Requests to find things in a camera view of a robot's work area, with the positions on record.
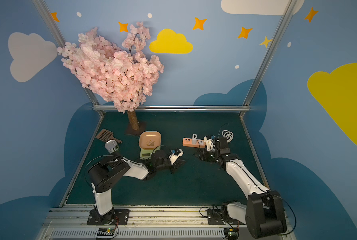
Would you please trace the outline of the white usb charger adapter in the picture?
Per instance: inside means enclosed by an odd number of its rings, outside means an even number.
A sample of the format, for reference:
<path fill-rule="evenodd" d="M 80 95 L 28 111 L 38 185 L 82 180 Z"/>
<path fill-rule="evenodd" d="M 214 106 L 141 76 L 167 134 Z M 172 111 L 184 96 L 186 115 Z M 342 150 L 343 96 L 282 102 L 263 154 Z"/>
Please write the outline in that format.
<path fill-rule="evenodd" d="M 195 145 L 197 143 L 198 143 L 197 134 L 193 134 L 192 135 L 192 144 Z"/>

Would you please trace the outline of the orange power strip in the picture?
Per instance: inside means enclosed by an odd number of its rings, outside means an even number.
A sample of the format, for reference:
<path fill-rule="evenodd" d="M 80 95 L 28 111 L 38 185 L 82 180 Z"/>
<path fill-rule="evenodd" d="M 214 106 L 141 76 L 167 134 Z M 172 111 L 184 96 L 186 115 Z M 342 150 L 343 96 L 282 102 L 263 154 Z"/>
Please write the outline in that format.
<path fill-rule="evenodd" d="M 206 147 L 204 140 L 198 140 L 198 143 L 193 145 L 192 139 L 190 138 L 183 138 L 183 146 L 191 147 L 191 148 L 201 148 L 201 149 L 204 149 Z"/>

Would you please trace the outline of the green electronic scale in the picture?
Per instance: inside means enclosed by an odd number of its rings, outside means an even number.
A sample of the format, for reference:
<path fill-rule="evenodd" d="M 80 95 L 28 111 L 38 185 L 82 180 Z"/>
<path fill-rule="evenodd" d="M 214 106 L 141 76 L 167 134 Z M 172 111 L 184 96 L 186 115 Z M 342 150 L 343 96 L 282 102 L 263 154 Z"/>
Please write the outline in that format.
<path fill-rule="evenodd" d="M 144 160 L 150 159 L 151 155 L 157 150 L 160 150 L 160 146 L 152 147 L 151 149 L 141 148 L 139 157 Z"/>

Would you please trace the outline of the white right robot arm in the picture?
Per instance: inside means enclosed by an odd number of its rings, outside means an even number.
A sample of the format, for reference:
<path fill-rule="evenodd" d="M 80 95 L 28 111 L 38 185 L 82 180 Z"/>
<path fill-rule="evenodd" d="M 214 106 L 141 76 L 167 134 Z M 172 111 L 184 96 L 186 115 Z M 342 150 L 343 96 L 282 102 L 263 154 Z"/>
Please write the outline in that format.
<path fill-rule="evenodd" d="M 271 191 L 258 181 L 246 168 L 241 158 L 231 153 L 228 140 L 222 138 L 204 138 L 205 156 L 210 162 L 218 163 L 237 183 L 247 202 L 223 203 L 221 208 L 207 209 L 208 222 L 212 225 L 246 225 L 255 239 L 273 235 L 282 235 L 287 231 L 283 199 L 277 191 Z"/>

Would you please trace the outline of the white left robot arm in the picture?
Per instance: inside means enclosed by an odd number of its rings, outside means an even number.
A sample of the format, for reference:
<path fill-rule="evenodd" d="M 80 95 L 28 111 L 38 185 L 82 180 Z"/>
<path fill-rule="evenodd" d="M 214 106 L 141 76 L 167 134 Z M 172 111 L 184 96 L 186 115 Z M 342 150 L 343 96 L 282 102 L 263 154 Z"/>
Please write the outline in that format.
<path fill-rule="evenodd" d="M 183 150 L 178 148 L 168 153 L 154 150 L 144 164 L 131 161 L 117 152 L 106 155 L 87 171 L 95 199 L 94 211 L 103 217 L 113 210 L 111 189 L 122 177 L 147 181 L 160 171 L 169 170 L 173 174 L 185 163 L 181 159 L 183 154 Z"/>

